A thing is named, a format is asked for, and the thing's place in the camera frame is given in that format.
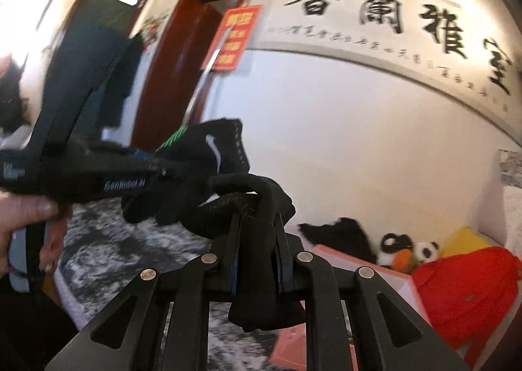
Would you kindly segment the person left hand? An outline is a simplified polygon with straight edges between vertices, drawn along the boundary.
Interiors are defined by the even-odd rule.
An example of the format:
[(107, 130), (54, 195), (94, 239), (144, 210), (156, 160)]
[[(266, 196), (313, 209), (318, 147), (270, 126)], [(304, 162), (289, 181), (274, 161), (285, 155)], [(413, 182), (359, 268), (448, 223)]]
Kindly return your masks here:
[(1, 192), (1, 275), (8, 271), (8, 248), (14, 231), (40, 222), (47, 222), (50, 227), (40, 250), (39, 267), (46, 273), (53, 273), (63, 253), (71, 218), (71, 205), (58, 205), (44, 196)]

